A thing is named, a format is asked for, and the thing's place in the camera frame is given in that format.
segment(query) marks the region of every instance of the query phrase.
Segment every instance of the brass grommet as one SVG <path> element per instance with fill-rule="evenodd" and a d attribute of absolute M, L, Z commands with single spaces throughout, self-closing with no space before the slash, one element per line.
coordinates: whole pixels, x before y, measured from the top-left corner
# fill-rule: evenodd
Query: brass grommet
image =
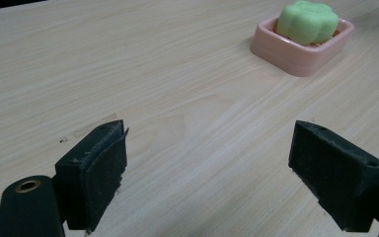
<path fill-rule="evenodd" d="M 24 181 L 15 188 L 15 192 L 19 194 L 27 193 L 29 191 L 33 191 L 36 188 L 38 188 L 40 184 L 41 184 L 40 180 Z"/>

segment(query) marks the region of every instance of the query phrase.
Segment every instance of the clamp jaw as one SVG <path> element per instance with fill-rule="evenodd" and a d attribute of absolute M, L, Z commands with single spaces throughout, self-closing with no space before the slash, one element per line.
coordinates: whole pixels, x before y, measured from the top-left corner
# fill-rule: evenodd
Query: clamp jaw
<path fill-rule="evenodd" d="M 295 124 L 288 166 L 340 227 L 368 232 L 379 221 L 379 159 L 325 127 Z"/>
<path fill-rule="evenodd" d="M 120 186 L 127 166 L 122 120 L 92 130 L 56 164 L 56 175 L 31 176 L 10 185 L 0 204 L 0 237 L 65 236 L 92 232 Z"/>

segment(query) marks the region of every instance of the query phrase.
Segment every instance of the soap dish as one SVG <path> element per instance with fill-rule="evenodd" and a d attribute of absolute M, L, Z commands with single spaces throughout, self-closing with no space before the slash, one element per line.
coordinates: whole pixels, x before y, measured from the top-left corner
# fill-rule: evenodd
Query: soap dish
<path fill-rule="evenodd" d="M 337 30 L 329 40 L 303 46 L 277 34 L 274 31 L 277 20 L 278 16 L 275 16 L 258 24 L 251 52 L 299 77 L 312 75 L 340 53 L 353 31 L 351 22 L 340 19 Z"/>

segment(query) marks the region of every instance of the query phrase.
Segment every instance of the table surface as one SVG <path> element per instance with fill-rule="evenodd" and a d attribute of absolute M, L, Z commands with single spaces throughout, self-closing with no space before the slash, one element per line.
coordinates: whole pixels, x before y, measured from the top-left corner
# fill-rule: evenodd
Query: table surface
<path fill-rule="evenodd" d="M 379 158 L 379 1 L 311 77 L 249 50 L 288 0 L 49 0 L 0 9 L 0 197 L 123 119 L 128 167 L 94 236 L 376 236 L 339 230 L 288 168 L 295 121 Z M 66 235 L 83 236 L 83 231 Z"/>

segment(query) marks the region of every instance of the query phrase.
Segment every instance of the green soap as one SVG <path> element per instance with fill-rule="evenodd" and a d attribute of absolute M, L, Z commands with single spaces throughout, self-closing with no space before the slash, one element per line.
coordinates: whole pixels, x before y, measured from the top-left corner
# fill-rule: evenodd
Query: green soap
<path fill-rule="evenodd" d="M 276 32 L 299 44 L 308 45 L 330 39 L 338 23 L 338 16 L 330 6 L 298 1 L 282 10 Z"/>

